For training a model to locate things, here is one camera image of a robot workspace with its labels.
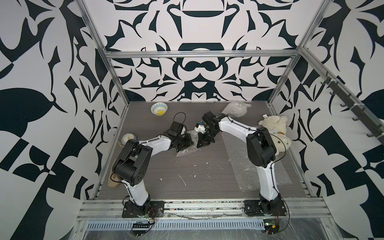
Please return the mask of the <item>bubble wrap sheet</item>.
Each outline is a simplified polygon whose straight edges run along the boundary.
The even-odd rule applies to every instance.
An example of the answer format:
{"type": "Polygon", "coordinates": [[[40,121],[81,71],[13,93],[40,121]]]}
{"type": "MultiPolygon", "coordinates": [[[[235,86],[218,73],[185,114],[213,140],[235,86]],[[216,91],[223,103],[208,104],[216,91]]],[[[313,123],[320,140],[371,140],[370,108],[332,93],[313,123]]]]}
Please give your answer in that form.
{"type": "Polygon", "coordinates": [[[190,130],[190,131],[188,131],[188,133],[191,136],[192,145],[187,147],[184,150],[181,150],[181,151],[177,152],[176,157],[184,157],[186,155],[189,155],[189,154],[192,154],[192,153],[195,153],[195,152],[199,151],[199,149],[197,148],[197,144],[198,144],[198,140],[199,140],[198,132],[195,131],[195,130],[190,130]]]}
{"type": "Polygon", "coordinates": [[[231,118],[241,118],[248,112],[248,108],[252,105],[244,102],[231,102],[221,112],[231,118]]]}
{"type": "Polygon", "coordinates": [[[222,132],[222,137],[240,190],[260,190],[257,167],[248,158],[246,143],[228,133],[222,132]]]}

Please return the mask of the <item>yellow patterned bowl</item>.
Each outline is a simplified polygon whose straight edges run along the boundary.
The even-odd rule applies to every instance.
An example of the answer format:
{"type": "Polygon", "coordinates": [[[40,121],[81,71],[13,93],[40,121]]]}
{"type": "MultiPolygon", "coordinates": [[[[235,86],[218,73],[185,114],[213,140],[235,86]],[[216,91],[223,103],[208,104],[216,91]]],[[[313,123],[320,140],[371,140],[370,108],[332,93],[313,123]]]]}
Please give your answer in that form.
{"type": "Polygon", "coordinates": [[[155,116],[163,116],[168,110],[168,105],[163,102],[154,103],[151,106],[151,113],[155,116]]]}

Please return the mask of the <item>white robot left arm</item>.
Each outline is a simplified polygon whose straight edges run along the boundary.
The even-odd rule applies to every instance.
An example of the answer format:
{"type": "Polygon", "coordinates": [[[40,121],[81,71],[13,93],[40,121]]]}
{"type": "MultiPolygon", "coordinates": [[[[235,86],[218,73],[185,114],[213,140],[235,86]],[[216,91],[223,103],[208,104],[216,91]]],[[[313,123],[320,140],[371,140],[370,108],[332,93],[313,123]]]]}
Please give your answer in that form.
{"type": "Polygon", "coordinates": [[[110,181],[126,187],[130,202],[141,209],[147,207],[150,194],[147,192],[144,177],[151,157],[170,149],[177,152],[193,145],[192,137],[183,123],[173,121],[164,133],[149,140],[128,140],[117,157],[110,181]]]}

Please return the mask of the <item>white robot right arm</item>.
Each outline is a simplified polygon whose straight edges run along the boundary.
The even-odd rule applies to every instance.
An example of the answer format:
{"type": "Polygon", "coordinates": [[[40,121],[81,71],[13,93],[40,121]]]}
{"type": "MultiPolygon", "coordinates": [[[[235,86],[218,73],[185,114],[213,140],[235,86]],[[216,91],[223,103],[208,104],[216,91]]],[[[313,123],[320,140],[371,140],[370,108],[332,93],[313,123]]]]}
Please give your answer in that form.
{"type": "Polygon", "coordinates": [[[247,145],[248,158],[258,170],[261,184],[260,205],[263,213],[276,208],[283,200],[276,184],[274,164],[278,149],[272,135],[265,127],[251,127],[242,124],[225,114],[219,116],[212,112],[203,115],[202,121],[195,125],[198,132],[197,148],[209,146],[215,142],[218,133],[228,133],[247,145]]]}

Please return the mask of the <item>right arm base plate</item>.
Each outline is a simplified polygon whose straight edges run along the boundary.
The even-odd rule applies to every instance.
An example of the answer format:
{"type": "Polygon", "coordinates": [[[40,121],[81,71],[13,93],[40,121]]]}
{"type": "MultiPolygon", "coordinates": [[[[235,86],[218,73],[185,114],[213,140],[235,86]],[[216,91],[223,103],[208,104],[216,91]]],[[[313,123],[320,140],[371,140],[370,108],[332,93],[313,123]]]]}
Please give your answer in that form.
{"type": "Polygon", "coordinates": [[[287,207],[280,197],[271,201],[261,198],[260,200],[244,200],[244,212],[249,217],[285,216],[287,207]]]}

